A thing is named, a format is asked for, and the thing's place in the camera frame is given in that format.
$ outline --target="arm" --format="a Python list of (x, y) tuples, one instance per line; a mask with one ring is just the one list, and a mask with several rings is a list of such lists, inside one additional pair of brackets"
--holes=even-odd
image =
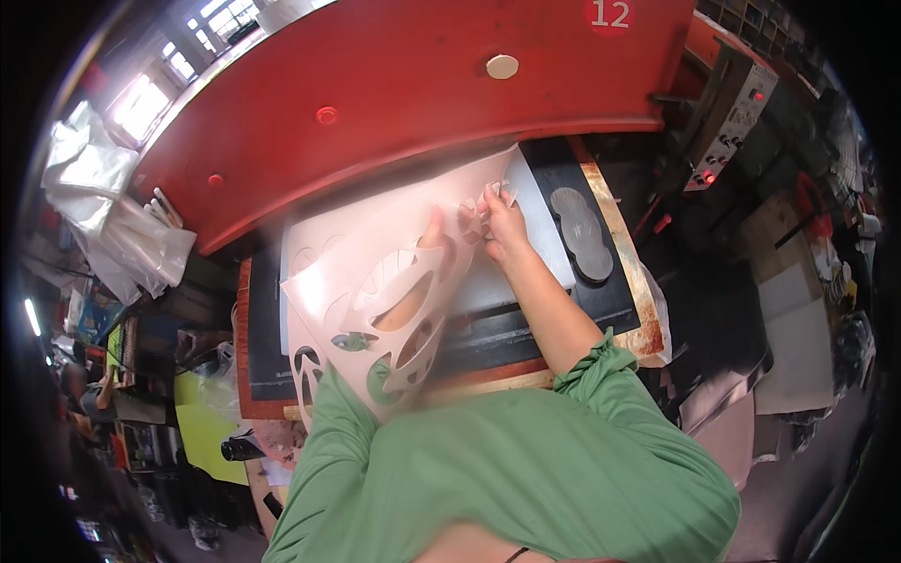
[[(443, 213), (432, 213), (432, 221), (417, 243), (421, 248), (448, 248), (443, 232)], [(415, 286), (398, 304), (381, 314), (373, 325), (382, 331), (400, 329), (419, 311), (428, 288)], [(404, 347), (399, 360), (411, 358), (415, 348)], [(285, 510), (272, 533), (265, 563), (295, 561), (304, 540), (316, 534), (317, 526), (327, 511), (347, 509), (342, 499), (362, 486), (369, 464), (369, 446), (378, 422), (353, 390), (327, 364), (316, 390), (315, 417), (304, 447), (300, 450)], [(333, 533), (324, 530), (320, 533)]]
[(113, 383), (115, 381), (113, 370), (114, 366), (106, 366), (106, 375), (104, 375), (103, 380), (100, 382), (104, 387), (97, 395), (96, 404), (97, 408), (101, 411), (109, 408), (110, 400), (113, 398)]
[(725, 533), (731, 533), (741, 511), (731, 481), (697, 442), (663, 416), (635, 375), (635, 356), (614, 346), (612, 333), (602, 334), (569, 298), (529, 244), (518, 206), (507, 208), (504, 192), (498, 197), (486, 190), (485, 199), (495, 236), (486, 251), (504, 270), (542, 355), (558, 374), (554, 391), (584, 404), (669, 463), (673, 475), (685, 479), (679, 486), (690, 482), (711, 503), (725, 502)]
[(495, 236), (486, 244), (486, 251), (504, 270), (548, 367), (555, 374), (564, 374), (604, 334), (569, 297), (529, 244), (523, 212), (519, 204), (508, 208), (502, 201), (508, 197), (506, 192), (498, 197), (491, 189), (485, 190)]

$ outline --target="wooden edge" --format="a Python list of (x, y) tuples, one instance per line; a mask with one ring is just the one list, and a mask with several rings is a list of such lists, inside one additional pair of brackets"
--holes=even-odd
[(619, 254), (620, 262), (623, 264), (625, 278), (629, 283), (629, 290), (632, 292), (632, 299), (635, 302), (635, 311), (638, 312), (638, 320), (641, 324), (637, 329), (616, 334), (614, 344), (629, 350), (639, 361), (649, 359), (663, 351), (663, 333), (660, 330), (660, 319), (651, 296), (651, 288), (648, 287), (648, 280), (645, 278), (642, 264), (638, 260), (638, 252), (635, 250), (632, 237), (629, 236), (629, 229), (625, 226), (613, 194), (610, 193), (610, 187), (601, 175), (601, 169), (597, 167), (597, 163), (586, 149), (582, 138), (570, 135), (567, 137), (567, 141), (576, 155), (578, 164), (582, 167), (582, 174), (585, 175), (585, 180), (595, 195), (597, 206), (604, 216), (604, 222), (607, 223), (607, 228), (610, 230), (610, 236), (613, 238), (616, 253)]
[[(494, 381), (483, 381), (482, 383), (472, 383), (460, 386), (446, 386), (437, 389), (426, 390), (420, 401), (422, 407), (435, 407), (443, 404), (452, 403), (462, 398), (483, 395), (485, 393), (494, 393), (496, 391), (506, 391), (507, 389), (523, 389), (526, 387), (536, 387), (541, 389), (550, 389), (554, 383), (554, 374), (549, 369), (534, 371), (532, 373), (522, 374), (520, 376), (505, 377)], [(286, 406), (284, 415), (289, 421), (300, 420), (300, 407), (298, 405)]]
[(247, 459), (244, 461), (244, 471), (247, 472), (247, 484), (250, 487), (250, 496), (253, 498), (253, 505), (257, 509), (259, 524), (263, 527), (263, 533), (266, 534), (266, 541), (272, 539), (272, 532), (276, 529), (276, 517), (263, 502), (272, 487), (266, 479), (266, 471), (263, 469), (263, 462), (259, 459)]
[(247, 319), (250, 315), (250, 261), (241, 261), (238, 274), (238, 303), (236, 304), (234, 334), (234, 356), (237, 363), (235, 377), (238, 381), (238, 404), (241, 416), (250, 418), (253, 400), (250, 398), (250, 368), (247, 360)]

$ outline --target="white paper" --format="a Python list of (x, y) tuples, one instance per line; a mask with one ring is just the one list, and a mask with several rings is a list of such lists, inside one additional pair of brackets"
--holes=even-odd
[(757, 414), (833, 406), (833, 355), (823, 299), (764, 323), (773, 369), (754, 387)]
[(764, 322), (811, 302), (804, 269), (799, 262), (757, 286), (757, 291)]

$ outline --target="plastic bag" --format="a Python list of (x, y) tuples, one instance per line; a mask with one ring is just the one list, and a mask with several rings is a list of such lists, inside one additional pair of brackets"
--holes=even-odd
[(113, 143), (100, 116), (82, 102), (54, 125), (41, 181), (94, 273), (126, 305), (141, 296), (138, 286), (156, 298), (181, 283), (197, 238), (123, 196), (137, 159), (138, 153)]
[(124, 193), (138, 153), (117, 146), (88, 102), (50, 133), (41, 179), (47, 201), (88, 238), (100, 236), (113, 203)]
[(241, 424), (243, 419), (238, 401), (238, 366), (234, 361), (234, 346), (230, 342), (222, 342), (216, 351), (219, 369), (200, 382), (197, 393), (200, 400), (220, 416)]

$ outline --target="red button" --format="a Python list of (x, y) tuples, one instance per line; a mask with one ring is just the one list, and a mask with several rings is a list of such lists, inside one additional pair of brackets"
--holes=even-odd
[(338, 110), (331, 107), (330, 105), (321, 107), (319, 108), (319, 111), (316, 112), (316, 121), (318, 121), (322, 125), (331, 125), (332, 123), (338, 121)]

